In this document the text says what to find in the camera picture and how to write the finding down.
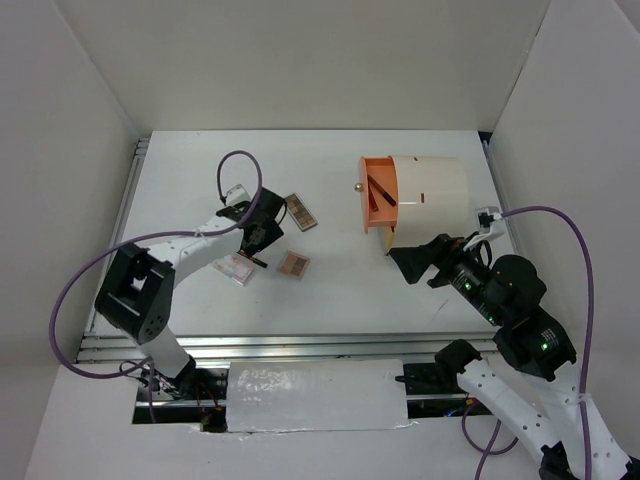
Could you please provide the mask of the orange drawer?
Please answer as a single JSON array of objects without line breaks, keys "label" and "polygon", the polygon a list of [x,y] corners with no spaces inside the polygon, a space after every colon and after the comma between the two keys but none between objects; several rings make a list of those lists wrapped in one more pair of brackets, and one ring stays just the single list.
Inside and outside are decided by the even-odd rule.
[{"label": "orange drawer", "polygon": [[[399,196],[396,167],[393,158],[391,156],[361,157],[358,167],[358,192],[361,199],[364,232],[367,233],[372,228],[396,226],[398,219]],[[371,175],[391,194],[397,202],[395,207],[389,205],[369,184],[367,180],[368,175]],[[373,188],[373,193],[379,207],[378,212],[372,212],[369,206],[368,190],[370,187]]]},{"label": "orange drawer", "polygon": [[381,243],[385,253],[388,253],[397,244],[398,234],[395,226],[387,226],[381,230]]}]

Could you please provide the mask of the cream cylindrical drawer organizer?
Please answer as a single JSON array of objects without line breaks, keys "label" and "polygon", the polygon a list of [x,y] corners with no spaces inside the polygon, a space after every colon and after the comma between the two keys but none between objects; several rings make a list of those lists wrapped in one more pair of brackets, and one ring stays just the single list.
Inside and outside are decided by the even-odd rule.
[{"label": "cream cylindrical drawer organizer", "polygon": [[454,157],[393,158],[399,196],[397,244],[414,247],[439,234],[461,236],[470,218],[463,162]]}]

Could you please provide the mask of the dark red lip tube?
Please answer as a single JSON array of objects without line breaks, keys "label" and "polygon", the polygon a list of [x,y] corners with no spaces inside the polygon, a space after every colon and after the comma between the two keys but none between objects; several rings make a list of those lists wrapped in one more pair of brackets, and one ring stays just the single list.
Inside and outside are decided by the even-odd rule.
[{"label": "dark red lip tube", "polygon": [[371,175],[367,176],[367,180],[369,184],[385,199],[385,201],[389,205],[391,205],[392,207],[395,207],[397,205],[396,200],[391,196],[391,194],[386,189],[384,189],[382,185]]}]

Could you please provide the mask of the orange top drawer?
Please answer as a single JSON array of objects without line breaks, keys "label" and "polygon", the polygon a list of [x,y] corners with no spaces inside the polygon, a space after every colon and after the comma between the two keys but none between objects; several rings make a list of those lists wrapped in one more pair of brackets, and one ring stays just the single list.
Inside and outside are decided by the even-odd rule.
[{"label": "orange top drawer", "polygon": [[[358,167],[358,192],[361,199],[364,232],[367,233],[372,228],[396,226],[398,219],[399,196],[396,167],[393,158],[391,156],[361,157]],[[368,175],[371,175],[391,194],[397,202],[395,207],[389,205],[369,184],[367,180]],[[370,187],[373,188],[373,193],[379,207],[378,212],[372,212],[369,206],[368,190]]]}]

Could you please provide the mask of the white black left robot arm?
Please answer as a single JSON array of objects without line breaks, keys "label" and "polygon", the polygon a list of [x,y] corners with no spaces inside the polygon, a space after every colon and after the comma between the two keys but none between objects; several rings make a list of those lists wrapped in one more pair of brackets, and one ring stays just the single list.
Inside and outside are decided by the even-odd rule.
[{"label": "white black left robot arm", "polygon": [[227,206],[185,235],[148,247],[136,242],[120,247],[94,303],[153,360],[160,386],[176,399],[193,398],[206,375],[168,326],[174,289],[218,259],[239,252],[252,257],[284,235],[278,220],[286,207],[282,197],[264,188],[252,207],[242,186],[229,194]]}]

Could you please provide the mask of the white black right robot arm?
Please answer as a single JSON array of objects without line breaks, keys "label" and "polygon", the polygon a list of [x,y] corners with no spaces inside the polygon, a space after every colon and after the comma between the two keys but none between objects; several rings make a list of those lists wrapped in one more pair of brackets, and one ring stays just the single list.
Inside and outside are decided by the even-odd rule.
[{"label": "white black right robot arm", "polygon": [[594,402],[579,390],[577,352],[562,325],[541,308],[546,286],[533,264],[508,254],[486,266],[466,244],[443,234],[389,255],[410,284],[435,268],[430,287],[453,287],[495,326],[500,355],[536,390],[543,408],[521,398],[464,340],[436,354],[437,384],[462,389],[487,407],[538,463],[542,479],[638,478],[638,459],[621,449]]}]

